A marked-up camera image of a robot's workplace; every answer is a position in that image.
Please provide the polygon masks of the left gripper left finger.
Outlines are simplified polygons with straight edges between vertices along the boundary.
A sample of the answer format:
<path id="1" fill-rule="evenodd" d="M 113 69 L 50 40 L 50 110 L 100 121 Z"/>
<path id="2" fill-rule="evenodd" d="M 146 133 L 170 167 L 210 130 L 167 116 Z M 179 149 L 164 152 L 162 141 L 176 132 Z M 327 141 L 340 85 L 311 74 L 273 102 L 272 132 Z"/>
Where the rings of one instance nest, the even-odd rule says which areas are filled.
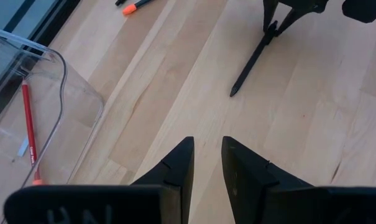
<path id="1" fill-rule="evenodd" d="M 130 185 L 37 185 L 11 194 L 7 224 L 188 224 L 195 144 L 184 138 Z"/>

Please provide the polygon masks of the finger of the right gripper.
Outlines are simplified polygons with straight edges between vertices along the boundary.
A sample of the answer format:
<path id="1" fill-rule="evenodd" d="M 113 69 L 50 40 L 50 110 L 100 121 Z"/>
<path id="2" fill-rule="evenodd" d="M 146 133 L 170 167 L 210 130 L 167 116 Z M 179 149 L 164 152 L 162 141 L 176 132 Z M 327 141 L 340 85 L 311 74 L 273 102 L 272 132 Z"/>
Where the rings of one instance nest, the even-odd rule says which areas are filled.
<path id="1" fill-rule="evenodd" d="M 275 37 L 281 35 L 285 30 L 287 30 L 294 22 L 296 22 L 301 17 L 301 14 L 296 9 L 291 9 L 290 12 L 287 14 L 286 18 L 284 18 L 282 24 L 275 32 Z"/>
<path id="2" fill-rule="evenodd" d="M 263 22 L 263 31 L 266 32 L 271 26 L 271 22 L 275 11 L 277 9 L 279 0 L 263 0 L 264 5 L 264 22 Z"/>

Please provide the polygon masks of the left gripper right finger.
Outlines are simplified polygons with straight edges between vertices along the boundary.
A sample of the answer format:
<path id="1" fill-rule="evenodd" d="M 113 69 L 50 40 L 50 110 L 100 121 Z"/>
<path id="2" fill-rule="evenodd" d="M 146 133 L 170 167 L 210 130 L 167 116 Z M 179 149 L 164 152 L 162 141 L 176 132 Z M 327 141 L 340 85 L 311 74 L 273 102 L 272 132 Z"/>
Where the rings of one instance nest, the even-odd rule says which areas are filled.
<path id="1" fill-rule="evenodd" d="M 230 136 L 221 158 L 236 224 L 376 224 L 376 187 L 313 186 Z"/>

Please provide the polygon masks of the red pencil orange eraser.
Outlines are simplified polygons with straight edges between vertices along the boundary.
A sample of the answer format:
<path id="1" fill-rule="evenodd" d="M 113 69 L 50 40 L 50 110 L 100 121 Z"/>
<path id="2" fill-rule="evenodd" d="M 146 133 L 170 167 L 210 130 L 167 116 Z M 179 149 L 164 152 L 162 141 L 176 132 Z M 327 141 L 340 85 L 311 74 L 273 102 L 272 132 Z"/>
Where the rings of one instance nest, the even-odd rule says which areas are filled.
<path id="1" fill-rule="evenodd" d="M 30 163 L 32 167 L 37 162 L 37 150 L 34 135 L 34 124 L 30 107 L 29 86 L 25 80 L 22 81 L 22 97 L 24 101 L 25 121 L 27 127 L 27 139 L 29 144 Z"/>

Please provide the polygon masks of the clear plastic pencil bin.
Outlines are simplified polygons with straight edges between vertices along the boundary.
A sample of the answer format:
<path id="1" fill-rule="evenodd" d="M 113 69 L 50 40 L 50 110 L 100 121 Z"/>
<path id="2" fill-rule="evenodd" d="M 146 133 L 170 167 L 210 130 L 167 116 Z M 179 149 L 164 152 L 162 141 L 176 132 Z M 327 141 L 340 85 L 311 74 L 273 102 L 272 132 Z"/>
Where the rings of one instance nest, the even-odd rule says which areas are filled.
<path id="1" fill-rule="evenodd" d="M 86 149 L 104 102 L 101 96 L 56 50 L 0 30 L 0 43 L 16 50 L 14 69 L 29 86 L 37 162 L 29 148 L 17 152 L 27 137 L 22 83 L 0 114 L 0 224 L 2 206 L 14 191 L 32 185 L 34 168 L 45 184 L 66 184 Z"/>

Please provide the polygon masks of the pale blue tape strip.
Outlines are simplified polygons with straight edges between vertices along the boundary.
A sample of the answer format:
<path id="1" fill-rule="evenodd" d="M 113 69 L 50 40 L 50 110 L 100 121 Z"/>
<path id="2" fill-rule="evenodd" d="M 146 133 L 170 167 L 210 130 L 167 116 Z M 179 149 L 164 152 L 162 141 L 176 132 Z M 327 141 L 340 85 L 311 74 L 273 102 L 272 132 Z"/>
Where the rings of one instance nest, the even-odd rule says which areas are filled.
<path id="1" fill-rule="evenodd" d="M 24 156 L 24 154 L 25 154 L 25 152 L 26 152 L 26 150 L 29 148 L 29 140 L 28 140 L 28 137 L 26 137 L 24 140 L 23 140 L 23 142 L 22 142 L 22 144 L 21 144 L 21 146 L 20 146 L 20 148 L 19 148 L 19 150 L 18 150 L 18 152 L 17 152 L 17 156 L 18 157 L 23 157 Z"/>

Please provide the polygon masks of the black pencil orange eraser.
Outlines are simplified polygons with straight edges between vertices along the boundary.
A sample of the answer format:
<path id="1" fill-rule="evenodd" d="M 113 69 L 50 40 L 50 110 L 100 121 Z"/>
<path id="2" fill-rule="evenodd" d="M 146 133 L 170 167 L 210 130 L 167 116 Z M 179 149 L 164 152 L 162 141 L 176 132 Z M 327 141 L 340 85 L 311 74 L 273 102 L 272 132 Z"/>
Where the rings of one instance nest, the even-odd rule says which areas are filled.
<path id="1" fill-rule="evenodd" d="M 136 11 L 139 8 L 141 8 L 142 6 L 150 3 L 151 1 L 153 1 L 153 0 L 139 0 L 136 3 L 130 4 L 122 10 L 122 14 L 125 15 L 125 16 L 132 14 L 134 11 Z"/>

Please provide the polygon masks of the black aluminium table frame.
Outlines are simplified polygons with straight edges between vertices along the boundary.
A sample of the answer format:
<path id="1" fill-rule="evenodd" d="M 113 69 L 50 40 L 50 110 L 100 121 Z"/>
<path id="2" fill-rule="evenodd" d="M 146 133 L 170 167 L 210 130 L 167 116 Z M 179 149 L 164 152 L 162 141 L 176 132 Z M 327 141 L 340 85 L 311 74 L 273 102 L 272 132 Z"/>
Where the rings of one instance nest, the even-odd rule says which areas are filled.
<path id="1" fill-rule="evenodd" d="M 81 0 L 0 0 L 0 30 L 49 46 Z M 0 114 L 22 83 L 16 50 L 0 43 Z"/>

